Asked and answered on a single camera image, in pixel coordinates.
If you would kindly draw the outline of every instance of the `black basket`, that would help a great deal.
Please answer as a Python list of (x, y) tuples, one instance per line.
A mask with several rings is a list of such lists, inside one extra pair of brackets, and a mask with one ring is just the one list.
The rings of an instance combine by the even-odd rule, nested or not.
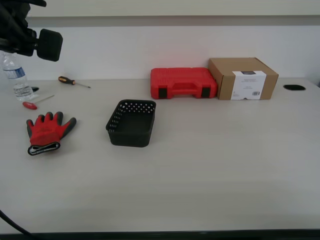
[(155, 121), (156, 103), (148, 100), (122, 100), (116, 106), (106, 130), (118, 146), (148, 146)]

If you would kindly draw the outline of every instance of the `toolbox handle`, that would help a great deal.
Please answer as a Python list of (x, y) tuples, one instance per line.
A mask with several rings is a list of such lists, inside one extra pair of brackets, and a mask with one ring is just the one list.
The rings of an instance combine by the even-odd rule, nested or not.
[(172, 85), (172, 94), (173, 95), (194, 95), (197, 94), (197, 85), (193, 82), (189, 83), (174, 83)]

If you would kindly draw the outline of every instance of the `glove cuff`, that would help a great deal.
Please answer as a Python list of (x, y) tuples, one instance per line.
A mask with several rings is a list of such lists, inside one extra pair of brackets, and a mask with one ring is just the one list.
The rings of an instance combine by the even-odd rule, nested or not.
[(60, 148), (59, 142), (52, 142), (45, 146), (31, 145), (28, 148), (28, 154), (31, 156), (34, 156), (34, 155), (42, 154), (44, 152), (57, 150), (58, 148)]
[(60, 148), (60, 138), (56, 132), (31, 137), (30, 143), (28, 154), (31, 156)]

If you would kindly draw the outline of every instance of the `bottle label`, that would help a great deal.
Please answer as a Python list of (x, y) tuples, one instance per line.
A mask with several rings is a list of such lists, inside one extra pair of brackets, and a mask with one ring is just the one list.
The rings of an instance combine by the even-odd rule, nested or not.
[(8, 77), (8, 79), (19, 79), (22, 78), (25, 74), (25, 71), (22, 67), (16, 69), (16, 70), (3, 70)]

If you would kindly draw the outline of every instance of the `screwdriver shaft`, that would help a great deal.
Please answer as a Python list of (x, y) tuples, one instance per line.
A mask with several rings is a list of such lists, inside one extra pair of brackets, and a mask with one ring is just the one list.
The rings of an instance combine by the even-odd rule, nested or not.
[(37, 104), (37, 103), (40, 103), (40, 102), (42, 102), (42, 101), (44, 101), (44, 100), (47, 100), (47, 99), (49, 99), (49, 98), (52, 98), (54, 95), (51, 95), (51, 96), (48, 96), (48, 97), (46, 97), (46, 98), (44, 98), (44, 99), (41, 99), (41, 100), (39, 100), (39, 101), (36, 101), (36, 102), (34, 102), (34, 104)]
[(91, 88), (90, 86), (87, 86), (87, 85), (83, 85), (83, 84), (81, 84), (81, 83), (78, 83), (78, 82), (76, 82), (75, 84), (77, 84), (77, 85), (80, 85), (80, 86), (83, 86), (83, 87), (86, 87), (86, 88)]

